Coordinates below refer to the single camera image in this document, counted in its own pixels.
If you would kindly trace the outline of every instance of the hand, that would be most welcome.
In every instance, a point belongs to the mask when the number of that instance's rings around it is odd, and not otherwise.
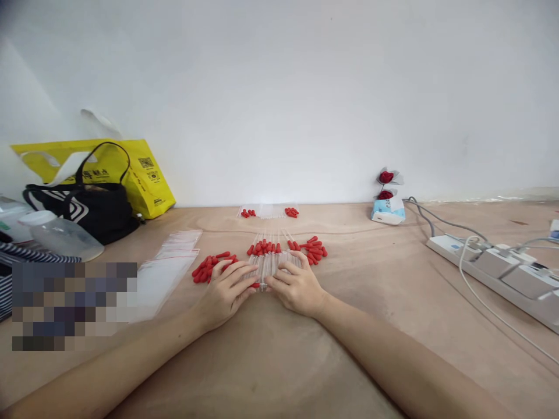
[[[328,293],[320,287],[307,257],[300,251],[292,251],[291,254],[301,260],[301,267],[290,262],[280,264],[273,276],[266,277],[266,284],[276,292],[286,308],[316,317],[323,309]]]
[[[256,292],[255,288],[249,288],[257,280],[256,276],[240,279],[258,267],[249,265],[248,262],[229,265],[231,262],[222,260],[214,266],[205,294],[192,307],[192,311],[201,321],[203,333],[218,328],[233,317],[240,305]]]

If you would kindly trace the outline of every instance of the red rose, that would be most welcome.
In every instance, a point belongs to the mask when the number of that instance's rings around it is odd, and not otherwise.
[[[390,199],[390,198],[394,198],[394,194],[390,191],[382,191],[379,195],[378,195],[378,199],[383,200],[383,199]]]
[[[388,182],[390,182],[391,180],[393,180],[393,178],[394,178],[394,174],[393,174],[393,173],[390,173],[390,172],[382,172],[382,173],[380,174],[380,176],[378,177],[378,181],[379,181],[380,183],[388,183]]]

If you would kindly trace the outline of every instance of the striped cloth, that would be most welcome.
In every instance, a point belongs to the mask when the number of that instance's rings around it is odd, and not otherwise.
[[[0,264],[9,267],[17,262],[81,262],[82,258],[44,253],[18,247],[14,244],[0,243]],[[12,315],[12,274],[0,276],[0,322]]]
[[[62,256],[55,253],[45,253],[37,250],[31,250],[18,247],[10,243],[0,243],[0,252],[25,259],[27,262],[81,262],[82,258],[75,256]]]

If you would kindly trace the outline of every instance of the finger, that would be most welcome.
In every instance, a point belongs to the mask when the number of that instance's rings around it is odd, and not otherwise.
[[[304,269],[298,268],[297,266],[293,265],[293,263],[291,262],[280,263],[278,266],[278,270],[279,269],[287,269],[289,273],[293,275],[301,275],[305,271]]]
[[[286,294],[289,290],[289,285],[273,276],[266,276],[266,284],[279,294]]]
[[[235,301],[233,301],[233,305],[231,306],[231,310],[233,311],[233,313],[236,313],[239,307],[241,306],[241,304],[243,304],[246,301],[246,299],[250,297],[252,294],[256,294],[255,288],[247,288],[246,290],[244,290],[240,294],[240,296],[238,296],[235,299]]]
[[[214,270],[211,271],[211,280],[215,281],[226,269],[232,260],[222,260],[214,266]]]
[[[231,293],[237,298],[244,290],[254,284],[258,280],[258,276],[244,278],[231,287]]]
[[[304,269],[305,271],[311,271],[311,272],[313,271],[310,268],[309,260],[307,259],[306,255],[304,253],[302,253],[300,251],[295,251],[295,250],[292,250],[290,253],[293,256],[295,256],[296,258],[298,258],[299,260],[301,260],[301,268],[302,269]]]
[[[244,266],[237,268],[235,271],[233,271],[233,273],[231,273],[229,276],[223,279],[223,282],[226,283],[228,287],[232,287],[233,285],[235,285],[237,281],[242,278],[243,275],[258,269],[258,266],[256,265],[247,266],[247,262],[244,263],[245,263]]]
[[[282,280],[283,282],[285,282],[288,285],[293,284],[293,282],[295,281],[295,275],[288,274],[287,272],[284,272],[284,271],[277,271],[273,275],[273,277],[276,278],[276,279]]]
[[[233,272],[235,272],[237,269],[247,266],[249,263],[248,262],[236,262],[234,264],[231,264],[227,267],[226,270],[223,271],[224,276],[221,278],[221,280],[224,280],[225,278],[227,278],[227,276],[229,276],[230,274],[232,274]]]

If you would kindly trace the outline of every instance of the person's left hand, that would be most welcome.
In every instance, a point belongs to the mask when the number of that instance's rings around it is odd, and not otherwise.
[[[202,323],[203,333],[218,328],[233,317],[240,305],[256,293],[256,289],[250,287],[257,280],[256,276],[240,279],[258,267],[248,262],[237,262],[227,267],[231,262],[222,260],[214,266],[205,294],[192,307]]]

